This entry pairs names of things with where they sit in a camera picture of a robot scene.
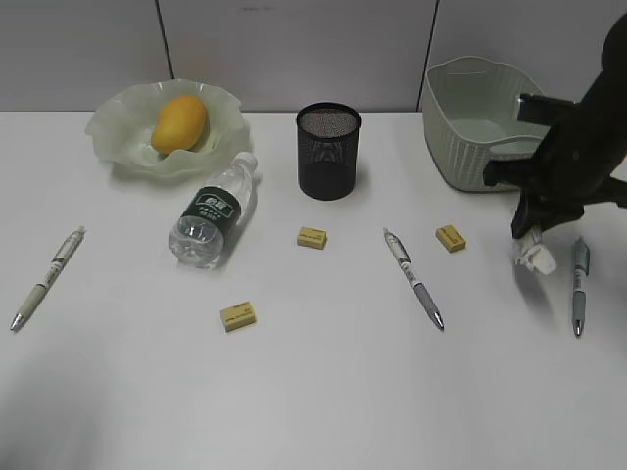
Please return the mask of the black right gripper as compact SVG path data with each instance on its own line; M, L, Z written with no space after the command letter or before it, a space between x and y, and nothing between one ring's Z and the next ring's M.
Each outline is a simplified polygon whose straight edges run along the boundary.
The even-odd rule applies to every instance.
M548 132L530 158L490 160L483 180L520 190L510 225L512 238L519 240L533 227L544 233L580 219L588 205L625 208L626 182L611 175L625 157L625 125L562 125Z

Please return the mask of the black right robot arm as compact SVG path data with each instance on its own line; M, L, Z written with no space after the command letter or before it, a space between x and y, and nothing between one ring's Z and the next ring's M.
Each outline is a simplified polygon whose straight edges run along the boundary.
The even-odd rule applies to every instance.
M612 173L626 157L626 20L610 29L601 72L580 101L523 93L516 117L548 132L531 157L490 160L483 170L485 185L520 190L513 239L575 221L588 205L625 207L626 183Z

